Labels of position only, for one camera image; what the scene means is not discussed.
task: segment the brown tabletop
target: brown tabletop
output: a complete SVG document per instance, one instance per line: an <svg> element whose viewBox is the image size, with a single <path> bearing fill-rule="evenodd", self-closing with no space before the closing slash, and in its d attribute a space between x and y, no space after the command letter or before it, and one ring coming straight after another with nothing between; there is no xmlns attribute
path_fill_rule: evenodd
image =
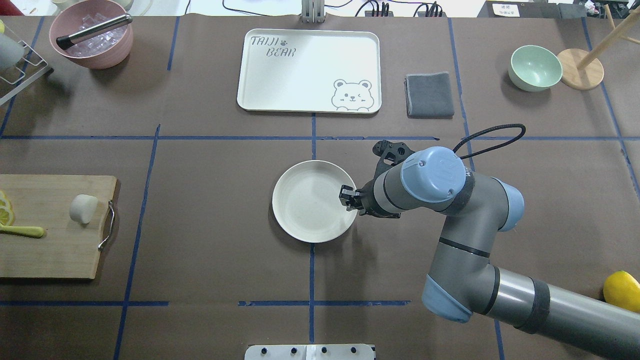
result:
<svg viewBox="0 0 640 360"><path fill-rule="evenodd" d="M603 20L137 17L131 54L107 70L55 53L52 17L2 20L54 72L0 106L0 172L115 176L118 217L94 280L0 280L1 359L242 359L248 345L307 343L373 344L378 359L596 359L485 316L462 325L429 312L420 297L444 222L430 210L358 217L317 245L280 228L271 193L285 170L331 161L362 186L383 138L417 151L525 124L519 142L467 161L527 204L492 263L596 299L614 271L640 275L640 47L605 52L604 86L586 92L526 93L506 75L517 47L588 49L609 31ZM253 28L375 33L380 111L244 111ZM409 119L405 75L440 71L455 115Z"/></svg>

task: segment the red object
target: red object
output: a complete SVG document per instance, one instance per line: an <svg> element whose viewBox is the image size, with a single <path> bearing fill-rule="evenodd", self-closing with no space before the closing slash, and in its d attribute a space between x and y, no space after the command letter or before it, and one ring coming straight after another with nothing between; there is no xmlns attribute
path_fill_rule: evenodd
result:
<svg viewBox="0 0 640 360"><path fill-rule="evenodd" d="M9 0L0 0L0 15L24 15Z"/></svg>

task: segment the green bowl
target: green bowl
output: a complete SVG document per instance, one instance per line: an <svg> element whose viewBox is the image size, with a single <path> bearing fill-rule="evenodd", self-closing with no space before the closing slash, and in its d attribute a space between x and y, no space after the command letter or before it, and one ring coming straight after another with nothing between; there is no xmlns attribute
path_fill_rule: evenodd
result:
<svg viewBox="0 0 640 360"><path fill-rule="evenodd" d="M509 78L522 90L542 91L560 81L562 65L560 60L544 47L525 45L511 55Z"/></svg>

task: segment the wooden cutting board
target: wooden cutting board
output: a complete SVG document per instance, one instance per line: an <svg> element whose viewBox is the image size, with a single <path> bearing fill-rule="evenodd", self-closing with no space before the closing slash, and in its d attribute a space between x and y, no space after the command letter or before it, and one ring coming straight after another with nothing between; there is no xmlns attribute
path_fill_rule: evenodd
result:
<svg viewBox="0 0 640 360"><path fill-rule="evenodd" d="M40 239L0 233L0 277L95 278L115 187L113 176L0 174L0 190L15 213L13 224L46 231ZM69 217L71 201L82 193L99 201L86 225Z"/></svg>

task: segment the dish rack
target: dish rack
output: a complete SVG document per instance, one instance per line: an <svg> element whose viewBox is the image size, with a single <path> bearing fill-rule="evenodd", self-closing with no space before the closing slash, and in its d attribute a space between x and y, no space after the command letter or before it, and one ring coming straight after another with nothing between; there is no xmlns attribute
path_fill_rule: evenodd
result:
<svg viewBox="0 0 640 360"><path fill-rule="evenodd" d="M4 34L25 48L26 55L8 70L0 72L0 106L16 96L38 78L53 70L42 56L20 39L6 24Z"/></svg>

